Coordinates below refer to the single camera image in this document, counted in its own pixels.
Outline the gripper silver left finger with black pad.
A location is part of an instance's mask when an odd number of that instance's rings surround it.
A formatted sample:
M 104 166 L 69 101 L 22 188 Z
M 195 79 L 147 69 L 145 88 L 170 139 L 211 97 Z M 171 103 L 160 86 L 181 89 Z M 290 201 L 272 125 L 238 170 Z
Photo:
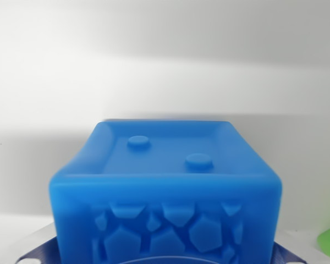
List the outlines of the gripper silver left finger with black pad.
M 18 250 L 15 263 L 61 263 L 54 223 L 24 238 Z

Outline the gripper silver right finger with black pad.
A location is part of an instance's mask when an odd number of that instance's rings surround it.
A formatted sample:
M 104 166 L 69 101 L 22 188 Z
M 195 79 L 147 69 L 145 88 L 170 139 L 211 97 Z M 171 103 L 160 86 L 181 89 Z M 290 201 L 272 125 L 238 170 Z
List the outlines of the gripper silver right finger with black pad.
M 318 253 L 285 231 L 276 231 L 272 263 L 319 263 Z

